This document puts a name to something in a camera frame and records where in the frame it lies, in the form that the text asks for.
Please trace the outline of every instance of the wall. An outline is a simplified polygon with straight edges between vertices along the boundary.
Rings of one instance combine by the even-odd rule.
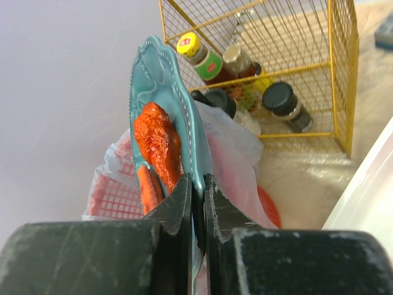
[[[26,222],[78,220],[94,168],[128,128],[138,44],[157,0],[0,4],[0,247]]]

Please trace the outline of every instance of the yellow cap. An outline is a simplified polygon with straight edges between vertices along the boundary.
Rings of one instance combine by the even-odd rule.
[[[193,57],[200,47],[201,41],[198,36],[193,32],[190,32],[181,36],[177,43],[176,50],[185,57]]]

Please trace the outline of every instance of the white container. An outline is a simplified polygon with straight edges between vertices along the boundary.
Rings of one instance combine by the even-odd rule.
[[[363,230],[393,261],[393,119],[386,125],[322,229]]]

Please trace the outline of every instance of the gold metal basket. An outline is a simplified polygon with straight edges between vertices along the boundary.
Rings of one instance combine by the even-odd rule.
[[[246,89],[267,77],[292,86],[314,119],[313,129],[293,133],[260,112],[266,150],[341,150],[351,155],[359,49],[353,0],[160,0],[160,11],[165,44],[175,51],[179,38],[193,31],[220,55],[239,43],[266,71],[260,77],[205,86],[178,56],[190,91]]]

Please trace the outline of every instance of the bottle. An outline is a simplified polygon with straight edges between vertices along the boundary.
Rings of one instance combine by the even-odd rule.
[[[235,80],[235,74],[212,50],[206,48],[195,33],[183,35],[176,50],[194,68],[206,85]]]
[[[222,55],[229,68],[239,75],[239,78],[254,77],[264,74],[261,65],[252,61],[250,56],[239,44],[230,45]],[[240,103],[250,112],[254,112],[262,101],[264,91],[273,83],[270,77],[261,77],[244,84],[243,91],[235,94]]]
[[[255,136],[261,134],[260,124],[255,121],[250,113],[239,105],[226,91],[221,88],[208,90],[204,95],[199,90],[191,92],[191,97],[213,108],[220,108],[226,112],[231,119],[242,125]]]
[[[313,118],[288,83],[277,82],[267,88],[262,104],[274,118],[284,121],[295,133],[308,132],[313,126]]]

